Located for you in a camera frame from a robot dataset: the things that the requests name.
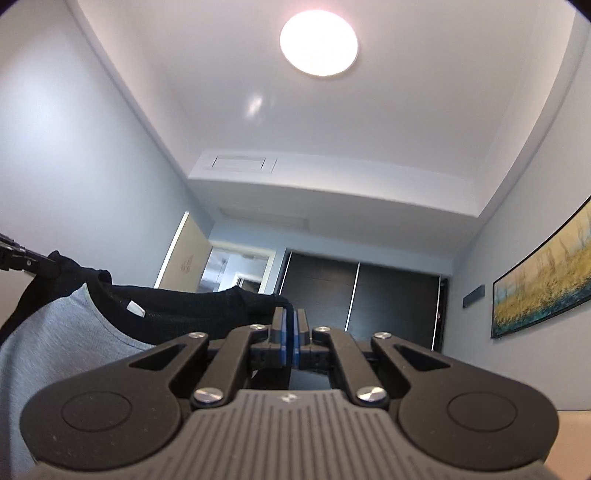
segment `ceiling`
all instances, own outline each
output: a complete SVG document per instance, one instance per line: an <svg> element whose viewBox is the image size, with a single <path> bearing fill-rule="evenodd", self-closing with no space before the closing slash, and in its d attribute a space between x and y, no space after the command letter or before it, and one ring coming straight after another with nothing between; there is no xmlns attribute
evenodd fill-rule
<svg viewBox="0 0 591 480"><path fill-rule="evenodd" d="M68 2L216 220L442 258L465 247L529 162L583 44L563 0ZM282 56L281 28L307 9L353 27L351 69L316 78ZM275 167L213 171L219 154Z"/></svg>
<svg viewBox="0 0 591 480"><path fill-rule="evenodd" d="M470 177L531 54L545 2L125 3L204 149L352 157ZM281 28L310 8L341 15L357 33L359 57L338 78L311 77L282 56Z"/></svg>

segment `painting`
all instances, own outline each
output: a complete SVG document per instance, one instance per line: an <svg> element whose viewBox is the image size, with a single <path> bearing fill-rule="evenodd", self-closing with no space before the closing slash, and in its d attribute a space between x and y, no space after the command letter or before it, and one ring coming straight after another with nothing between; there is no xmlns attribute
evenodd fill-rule
<svg viewBox="0 0 591 480"><path fill-rule="evenodd" d="M492 338L591 299L591 197L548 240L493 284Z"/></svg>

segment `ridged gray surface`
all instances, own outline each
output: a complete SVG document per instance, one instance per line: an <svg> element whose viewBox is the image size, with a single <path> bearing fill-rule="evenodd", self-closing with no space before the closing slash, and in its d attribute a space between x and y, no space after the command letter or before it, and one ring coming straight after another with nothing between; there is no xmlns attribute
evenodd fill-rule
<svg viewBox="0 0 591 480"><path fill-rule="evenodd" d="M242 390L230 405L195 412L160 453L97 473L45 464L30 480L556 480L541 463L510 472L468 472L410 444L374 408L351 405L339 390Z"/></svg>

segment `air vent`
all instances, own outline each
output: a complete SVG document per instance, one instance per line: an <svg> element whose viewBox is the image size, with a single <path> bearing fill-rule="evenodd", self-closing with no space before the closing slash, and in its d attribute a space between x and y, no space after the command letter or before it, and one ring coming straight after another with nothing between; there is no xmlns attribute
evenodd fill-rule
<svg viewBox="0 0 591 480"><path fill-rule="evenodd" d="M220 212L224 217L232 220L244 220L296 230L310 230L307 218L278 215L276 213L253 212L251 210L240 210L237 208L220 208Z"/></svg>
<svg viewBox="0 0 591 480"><path fill-rule="evenodd" d="M276 162L276 157L203 154L197 164L207 170L271 173Z"/></svg>

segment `door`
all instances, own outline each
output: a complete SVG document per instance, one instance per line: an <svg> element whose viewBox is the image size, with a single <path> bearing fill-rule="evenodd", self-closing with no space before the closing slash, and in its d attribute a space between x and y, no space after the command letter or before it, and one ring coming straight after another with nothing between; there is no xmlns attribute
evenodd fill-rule
<svg viewBox="0 0 591 480"><path fill-rule="evenodd" d="M195 293L212 245L189 212L185 212L170 244L154 288Z"/></svg>
<svg viewBox="0 0 591 480"><path fill-rule="evenodd" d="M390 332L431 349L438 299L435 275L361 264L347 331L356 340Z"/></svg>
<svg viewBox="0 0 591 480"><path fill-rule="evenodd" d="M280 293L306 310L311 328L345 329L356 273L357 263L292 252Z"/></svg>

